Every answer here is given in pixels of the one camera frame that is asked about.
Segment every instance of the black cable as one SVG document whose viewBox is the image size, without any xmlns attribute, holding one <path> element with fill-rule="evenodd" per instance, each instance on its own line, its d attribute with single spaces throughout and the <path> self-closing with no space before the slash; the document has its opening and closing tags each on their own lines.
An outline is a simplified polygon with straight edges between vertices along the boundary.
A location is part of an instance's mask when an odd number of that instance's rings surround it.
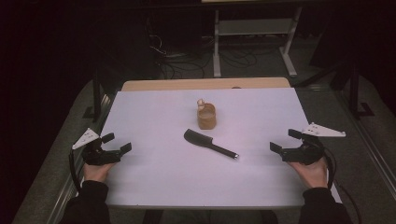
<svg viewBox="0 0 396 224">
<path fill-rule="evenodd" d="M 81 166 L 81 167 L 78 169 L 78 172 L 77 172 L 77 176 L 78 176 L 78 177 L 81 176 L 82 168 L 84 168 L 84 166 Z"/>
<path fill-rule="evenodd" d="M 180 58 L 188 58 L 188 57 L 192 57 L 192 56 L 190 56 L 190 54 L 179 54 L 177 56 L 168 55 L 167 57 L 165 57 L 165 60 L 168 63 L 191 63 L 191 62 L 194 62 L 195 60 L 197 60 L 196 58 L 191 58 L 191 59 L 185 60 L 185 61 L 174 61 L 174 60 L 179 60 Z"/>
<path fill-rule="evenodd" d="M 171 79 L 182 79 L 183 78 L 183 74 L 181 74 L 181 72 L 179 71 L 175 71 L 175 73 L 171 76 Z"/>
<path fill-rule="evenodd" d="M 74 153 L 73 149 L 70 149 L 70 154 L 69 154 L 69 168 L 70 168 L 70 174 L 73 179 L 73 183 L 76 186 L 76 189 L 78 192 L 81 191 L 81 186 L 78 183 L 78 177 L 76 175 L 76 167 L 75 167 L 75 162 L 74 162 Z"/>
<path fill-rule="evenodd" d="M 163 66 L 160 64 L 160 69 L 161 69 L 161 72 L 163 73 L 163 79 L 168 79 L 168 72 L 167 72 L 167 69 L 166 69 L 166 66 L 164 67 L 164 69 L 165 69 L 165 71 L 163 71 Z"/>
<path fill-rule="evenodd" d="M 266 55 L 266 54 L 272 54 L 272 53 L 274 53 L 274 52 L 276 52 L 276 51 L 278 51 L 278 49 L 279 49 L 279 47 L 275 47 L 275 48 L 272 48 L 272 49 L 268 49 L 267 51 L 265 51 L 265 52 L 262 52 L 262 53 L 255 53 L 254 51 L 256 51 L 256 49 L 253 51 L 253 55 Z"/>
<path fill-rule="evenodd" d="M 186 60 L 181 61 L 181 60 L 180 60 L 180 57 L 185 57 Z M 196 70 L 201 70 L 201 71 L 202 71 L 202 78 L 205 77 L 205 69 L 204 69 L 204 68 L 207 67 L 207 65 L 208 65 L 209 62 L 211 61 L 211 58 L 210 58 L 210 57 L 204 62 L 203 65 L 200 65 L 200 64 L 198 64 L 198 63 L 194 63 L 194 62 L 196 62 L 197 60 L 202 59 L 202 57 L 200 57 L 200 56 L 198 56 L 198 55 L 186 54 L 186 55 L 183 55 L 183 56 L 180 56 L 180 57 L 177 57 L 177 58 L 166 58 L 166 59 L 164 59 L 163 62 L 162 62 L 162 64 L 164 64 L 165 66 L 169 66 L 169 67 L 172 68 L 172 70 L 173 70 L 174 73 L 173 73 L 173 75 L 172 75 L 171 78 L 175 77 L 175 73 L 176 73 L 176 72 L 179 72 L 179 71 L 176 71 L 175 69 L 178 69 L 178 70 L 181 70 L 181 71 L 196 71 Z M 193 68 L 187 68 L 187 67 L 179 66 L 179 64 L 180 64 L 180 65 L 182 65 L 182 64 L 192 65 Z"/>
<path fill-rule="evenodd" d="M 230 51 L 235 59 L 243 59 L 251 55 L 251 52 L 244 52 L 241 49 L 229 49 L 228 51 Z"/>
<path fill-rule="evenodd" d="M 332 176 L 335 176 L 335 173 L 337 171 L 337 160 L 335 159 L 334 154 L 328 148 L 325 147 L 325 149 L 332 157 L 332 168 L 330 168 L 330 166 L 328 165 L 329 166 L 329 182 L 330 182 L 330 176 L 331 176 L 330 169 L 333 170 L 333 175 Z M 353 198 L 349 194 L 349 192 L 342 185 L 338 184 L 338 181 L 335 178 L 333 179 L 333 182 L 336 183 L 336 185 L 346 194 L 348 199 L 352 202 L 352 205 L 355 208 L 356 215 L 358 217 L 358 223 L 361 224 L 362 223 L 362 221 L 361 221 L 361 212 L 360 212 L 360 210 L 358 208 L 358 205 L 355 203 L 355 201 L 353 200 Z"/>
<path fill-rule="evenodd" d="M 334 172 L 334 168 L 332 166 L 332 159 L 328 155 L 326 155 L 326 153 L 324 153 L 324 158 L 326 159 L 327 168 L 329 170 L 329 180 L 327 181 L 327 188 L 331 189 L 332 182 L 334 181 L 335 172 Z"/>
<path fill-rule="evenodd" d="M 247 60 L 248 64 L 249 64 L 249 66 L 257 64 L 257 57 L 256 57 L 256 55 L 251 54 L 251 53 L 245 53 L 245 52 L 242 51 L 242 50 L 238 50 L 238 51 L 241 51 L 241 52 L 244 53 L 245 55 L 239 56 L 239 55 L 236 54 L 236 52 L 237 52 L 237 51 L 236 51 L 235 54 L 234 54 L 234 56 L 233 56 L 235 59 L 238 59 L 238 57 L 239 57 L 240 59 L 245 58 L 245 59 Z M 248 59 L 248 56 L 250 56 L 250 57 L 253 58 L 253 62 L 251 62 L 251 61 Z"/>
<path fill-rule="evenodd" d="M 238 62 L 237 60 L 233 60 L 233 59 L 229 58 L 228 56 L 226 56 L 223 53 L 219 53 L 219 56 L 225 63 L 227 63 L 228 65 L 235 67 L 235 68 L 247 68 L 252 65 L 248 60 L 246 60 L 246 58 L 245 58 L 245 60 L 247 61 L 247 63 L 241 63 L 241 62 Z M 230 62 L 240 64 L 241 66 L 234 65 Z"/>
<path fill-rule="evenodd" d="M 183 75 L 179 71 L 176 71 L 174 66 L 172 66 L 169 63 L 164 63 L 164 65 L 165 65 L 165 68 L 166 68 L 166 66 L 168 66 L 172 69 L 172 76 L 169 79 L 183 78 Z"/>
<path fill-rule="evenodd" d="M 349 194 L 349 192 L 342 186 L 337 184 L 338 187 L 340 187 L 340 189 L 346 194 L 346 196 L 349 198 L 349 200 L 352 202 L 353 207 L 355 208 L 356 211 L 356 215 L 358 216 L 358 223 L 361 224 L 361 212 L 359 211 L 358 205 L 355 203 L 355 201 L 353 200 L 352 196 Z"/>
<path fill-rule="evenodd" d="M 166 72 L 166 74 L 164 74 L 166 77 L 168 77 L 168 72 L 166 71 L 166 66 L 168 66 L 168 67 L 170 67 L 171 69 L 172 69 L 172 76 L 169 78 L 169 79 L 173 79 L 174 78 L 174 76 L 175 76 L 175 74 L 176 74 L 176 70 L 175 70 L 175 68 L 172 66 L 172 65 L 170 65 L 169 63 L 162 63 L 162 65 L 161 65 L 161 67 L 163 67 L 164 66 L 164 68 L 165 68 L 165 72 Z"/>
</svg>

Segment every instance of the cable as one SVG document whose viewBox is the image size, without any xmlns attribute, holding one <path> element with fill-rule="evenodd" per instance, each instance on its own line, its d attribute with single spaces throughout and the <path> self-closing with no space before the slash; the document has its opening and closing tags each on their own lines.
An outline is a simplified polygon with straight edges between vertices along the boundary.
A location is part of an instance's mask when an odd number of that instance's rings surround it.
<svg viewBox="0 0 396 224">
<path fill-rule="evenodd" d="M 268 51 L 263 52 L 263 53 L 253 53 L 254 55 L 266 55 L 266 54 L 272 54 L 274 52 L 277 52 L 279 50 L 279 47 L 274 47 L 272 49 L 268 49 Z"/>
<path fill-rule="evenodd" d="M 331 168 L 331 167 L 329 166 L 329 164 L 328 164 L 328 167 L 329 167 L 329 182 L 330 182 L 330 176 L 331 176 L 330 170 L 332 170 L 332 172 L 333 172 L 332 176 L 335 177 L 335 173 L 336 173 L 336 171 L 337 171 L 337 160 L 335 159 L 334 154 L 333 154 L 328 148 L 325 147 L 325 150 L 326 150 L 327 152 L 329 152 L 329 154 L 330 154 L 331 157 L 332 157 L 332 168 Z M 328 160 L 331 161 L 331 158 L 330 158 L 330 157 L 328 157 L 326 154 L 325 154 L 325 156 L 327 157 L 327 158 L 326 158 L 326 161 L 328 161 Z M 348 199 L 352 202 L 352 205 L 353 205 L 353 207 L 355 208 L 356 215 L 357 215 L 357 217 L 358 217 L 358 223 L 361 224 L 361 223 L 362 223 L 362 221 L 361 221 L 361 212 L 360 212 L 360 210 L 359 210 L 359 208 L 358 208 L 358 205 L 357 205 L 357 204 L 355 203 L 355 201 L 353 200 L 352 196 L 349 194 L 349 192 L 348 192 L 342 185 L 338 184 L 338 181 L 337 181 L 335 178 L 334 178 L 332 181 L 333 181 L 334 183 L 336 183 L 336 185 L 346 194 L 346 196 L 348 197 Z"/>
<path fill-rule="evenodd" d="M 361 224 L 361 212 L 359 211 L 358 205 L 355 203 L 355 201 L 353 200 L 352 196 L 349 194 L 349 192 L 342 186 L 337 184 L 338 187 L 340 187 L 340 189 L 346 194 L 346 196 L 349 198 L 349 200 L 352 202 L 353 207 L 355 208 L 356 211 L 356 216 L 358 217 L 358 223 Z"/>
<path fill-rule="evenodd" d="M 166 50 L 161 51 L 160 49 L 156 49 L 155 47 L 149 46 L 151 49 L 155 49 L 157 52 L 166 55 Z"/>
<path fill-rule="evenodd" d="M 327 181 L 327 188 L 331 189 L 332 188 L 332 182 L 334 181 L 334 176 L 335 176 L 335 171 L 332 166 L 332 159 L 324 153 L 324 158 L 326 159 L 327 162 L 327 167 L 329 171 L 329 180 Z"/>
<path fill-rule="evenodd" d="M 160 40 L 160 48 L 163 47 L 163 41 L 161 40 L 161 38 L 157 35 L 149 35 L 150 37 L 157 37 L 158 40 Z"/>
<path fill-rule="evenodd" d="M 169 67 L 172 69 L 172 76 L 171 79 L 174 78 L 183 78 L 183 72 L 192 72 L 200 70 L 202 75 L 201 78 L 205 77 L 205 67 L 211 62 L 211 57 L 207 57 L 203 65 L 200 65 L 201 60 L 204 57 L 202 54 L 193 54 L 193 53 L 184 53 L 177 56 L 169 56 L 167 55 L 165 58 L 162 58 L 160 64 L 162 65 L 162 71 Z M 163 74 L 165 77 L 168 77 L 167 71 Z"/>
<path fill-rule="evenodd" d="M 251 65 L 253 65 L 253 64 L 255 64 L 257 62 L 257 58 L 256 57 L 254 57 L 255 58 L 255 63 L 250 63 L 250 61 L 247 58 L 241 58 L 241 59 L 245 59 L 247 61 L 246 63 L 241 63 L 241 62 L 238 62 L 237 60 L 234 60 L 234 59 L 231 59 L 231 58 L 227 57 L 223 53 L 219 53 L 219 55 L 220 55 L 220 58 L 224 62 L 226 62 L 228 65 L 230 65 L 232 67 L 236 67 L 236 68 L 247 68 L 247 67 L 250 67 Z"/>
<path fill-rule="evenodd" d="M 84 166 L 81 166 L 81 167 L 78 169 L 77 176 L 81 176 L 81 171 L 82 171 L 83 168 L 84 168 Z"/>
<path fill-rule="evenodd" d="M 170 79 L 172 79 L 172 77 L 175 75 L 175 72 L 176 72 L 175 68 L 172 67 L 171 65 L 167 64 L 167 63 L 161 64 L 160 68 L 161 68 L 161 71 L 163 72 L 163 76 L 164 76 L 165 79 L 168 79 L 168 72 L 166 70 L 166 66 L 169 66 L 172 69 L 172 76 L 170 77 Z"/>
<path fill-rule="evenodd" d="M 75 162 L 74 162 L 74 154 L 73 154 L 73 149 L 70 149 L 70 154 L 69 154 L 69 168 L 70 168 L 70 174 L 73 179 L 73 183 L 76 186 L 76 189 L 78 192 L 81 191 L 81 186 L 78 183 L 78 177 L 76 176 L 76 167 L 75 167 Z"/>
</svg>

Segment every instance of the white paper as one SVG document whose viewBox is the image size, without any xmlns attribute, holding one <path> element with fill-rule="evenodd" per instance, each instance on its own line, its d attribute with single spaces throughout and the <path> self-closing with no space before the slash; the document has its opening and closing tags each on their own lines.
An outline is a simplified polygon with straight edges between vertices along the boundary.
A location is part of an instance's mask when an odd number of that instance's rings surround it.
<svg viewBox="0 0 396 224">
<path fill-rule="evenodd" d="M 197 100 L 216 107 L 217 126 L 200 130 Z M 304 203 L 297 174 L 269 148 L 299 147 L 288 129 L 308 122 L 292 88 L 119 92 L 102 134 L 104 149 L 132 143 L 107 178 L 107 203 L 136 207 L 281 208 Z M 234 160 L 183 138 L 192 129 L 237 154 Z M 339 201 L 336 191 L 333 195 Z"/>
</svg>

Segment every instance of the white marker tag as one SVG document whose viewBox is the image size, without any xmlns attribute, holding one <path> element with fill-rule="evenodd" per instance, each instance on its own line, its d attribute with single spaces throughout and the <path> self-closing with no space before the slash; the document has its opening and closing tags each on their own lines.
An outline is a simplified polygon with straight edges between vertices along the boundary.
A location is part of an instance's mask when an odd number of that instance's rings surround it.
<svg viewBox="0 0 396 224">
<path fill-rule="evenodd" d="M 311 123 L 307 128 L 303 130 L 303 133 L 314 135 L 317 137 L 345 137 L 345 132 L 337 132 L 333 129 L 329 129 L 315 123 Z"/>
<path fill-rule="evenodd" d="M 95 133 L 93 130 L 88 129 L 79 139 L 78 141 L 72 146 L 73 149 L 77 149 L 79 147 L 85 146 L 86 144 L 90 143 L 91 141 L 99 138 L 99 135 Z"/>
</svg>

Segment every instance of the brush handle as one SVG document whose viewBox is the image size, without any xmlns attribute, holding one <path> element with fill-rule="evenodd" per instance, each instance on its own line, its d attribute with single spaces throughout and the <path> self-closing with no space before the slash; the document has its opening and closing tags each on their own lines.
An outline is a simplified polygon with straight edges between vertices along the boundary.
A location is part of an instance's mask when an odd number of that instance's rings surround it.
<svg viewBox="0 0 396 224">
<path fill-rule="evenodd" d="M 210 148 L 210 149 L 213 149 L 213 150 L 215 150 L 215 151 L 217 151 L 217 152 L 219 152 L 219 153 L 221 153 L 221 154 L 223 154 L 223 155 L 226 155 L 226 156 L 228 156 L 228 157 L 231 157 L 231 158 L 233 158 L 233 159 L 238 159 L 238 157 L 239 157 L 239 155 L 238 154 L 236 154 L 236 153 L 234 153 L 234 152 L 231 152 L 230 150 L 227 150 L 227 149 L 225 149 L 225 148 L 223 148 L 223 147 L 218 147 L 218 146 L 216 146 L 216 145 L 210 145 L 210 146 L 207 146 L 208 148 Z"/>
</svg>

